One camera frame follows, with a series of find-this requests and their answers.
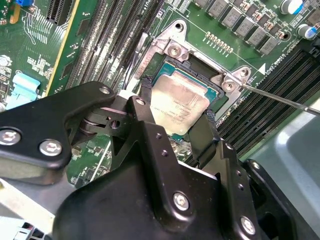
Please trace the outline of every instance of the motherboard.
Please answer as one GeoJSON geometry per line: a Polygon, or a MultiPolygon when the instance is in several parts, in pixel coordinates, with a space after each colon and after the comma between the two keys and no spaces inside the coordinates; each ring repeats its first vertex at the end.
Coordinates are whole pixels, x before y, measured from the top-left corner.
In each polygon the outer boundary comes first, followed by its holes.
{"type": "MultiPolygon", "coordinates": [[[[99,81],[139,94],[179,161],[188,130],[210,109],[245,155],[294,109],[233,79],[299,103],[319,96],[319,0],[0,0],[0,111],[99,81]]],[[[77,188],[111,170],[109,136],[72,149],[77,188]]]]}

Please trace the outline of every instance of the electrolytic capacitor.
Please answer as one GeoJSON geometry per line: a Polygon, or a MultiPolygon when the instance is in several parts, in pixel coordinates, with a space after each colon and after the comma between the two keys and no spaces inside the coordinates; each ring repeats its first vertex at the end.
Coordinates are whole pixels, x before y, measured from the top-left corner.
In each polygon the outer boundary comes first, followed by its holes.
{"type": "Polygon", "coordinates": [[[302,0],[283,0],[280,5],[280,11],[283,14],[298,14],[304,3],[302,0]]]}
{"type": "Polygon", "coordinates": [[[298,27],[298,34],[304,39],[311,40],[317,34],[317,29],[314,26],[309,26],[307,24],[301,24],[298,27]]]}

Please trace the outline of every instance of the metal rod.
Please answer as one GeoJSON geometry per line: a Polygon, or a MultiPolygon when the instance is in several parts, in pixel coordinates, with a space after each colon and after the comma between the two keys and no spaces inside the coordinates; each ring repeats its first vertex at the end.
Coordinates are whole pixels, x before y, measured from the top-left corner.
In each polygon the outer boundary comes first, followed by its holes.
{"type": "Polygon", "coordinates": [[[294,102],[294,101],[290,101],[288,99],[285,99],[283,97],[280,97],[280,96],[277,96],[277,95],[274,95],[272,93],[269,93],[269,92],[266,92],[266,91],[263,91],[263,90],[260,90],[260,89],[257,89],[255,87],[252,87],[252,86],[249,86],[249,85],[246,85],[246,84],[241,84],[241,87],[243,87],[244,89],[247,89],[247,90],[250,90],[254,93],[257,93],[257,94],[260,94],[260,95],[263,95],[265,97],[268,97],[268,98],[271,98],[271,99],[274,99],[278,102],[281,102],[281,103],[284,103],[284,104],[287,104],[291,107],[294,107],[296,109],[301,109],[309,114],[313,114],[315,116],[318,116],[320,117],[320,111],[317,110],[317,109],[314,109],[314,108],[311,108],[311,107],[308,107],[306,105],[303,105],[303,104],[300,104],[300,103],[297,103],[297,102],[294,102]]]}

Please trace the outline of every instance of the screwdriver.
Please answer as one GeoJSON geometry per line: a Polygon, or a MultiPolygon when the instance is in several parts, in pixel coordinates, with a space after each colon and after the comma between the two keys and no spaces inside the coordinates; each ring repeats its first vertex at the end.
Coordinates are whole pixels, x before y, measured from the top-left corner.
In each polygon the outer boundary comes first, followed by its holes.
{"type": "Polygon", "coordinates": [[[242,83],[242,81],[240,81],[239,79],[237,79],[236,77],[232,76],[231,77],[232,80],[234,80],[237,84],[239,84],[240,87],[244,88],[244,89],[247,89],[251,92],[254,92],[256,94],[260,94],[262,96],[265,96],[267,98],[271,98],[273,100],[276,100],[280,103],[283,103],[283,104],[287,104],[291,107],[294,107],[296,109],[300,109],[300,110],[303,110],[309,114],[313,114],[317,117],[320,117],[320,111],[317,110],[317,109],[314,109],[312,107],[308,107],[306,105],[303,105],[303,104],[300,104],[300,103],[297,103],[297,102],[294,102],[294,101],[291,101],[291,100],[288,100],[288,99],[285,99],[283,97],[280,97],[280,96],[277,96],[277,95],[274,95],[272,93],[269,93],[269,92],[266,92],[266,91],[263,91],[263,90],[260,90],[260,89],[257,89],[255,87],[252,87],[252,86],[249,86],[245,83],[242,83]]]}

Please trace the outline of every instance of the robotic arm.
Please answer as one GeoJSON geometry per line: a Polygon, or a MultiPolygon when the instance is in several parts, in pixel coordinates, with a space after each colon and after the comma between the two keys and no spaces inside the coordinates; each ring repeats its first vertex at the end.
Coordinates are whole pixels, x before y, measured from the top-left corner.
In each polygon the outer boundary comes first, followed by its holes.
{"type": "Polygon", "coordinates": [[[238,161],[210,112],[189,131],[205,172],[178,163],[150,91],[142,85],[126,100],[89,82],[1,113],[1,203],[20,214],[10,194],[27,202],[54,191],[53,240],[318,239],[261,165],[238,161]],[[97,133],[112,136],[111,172],[78,190],[59,188],[71,147],[97,133]]]}

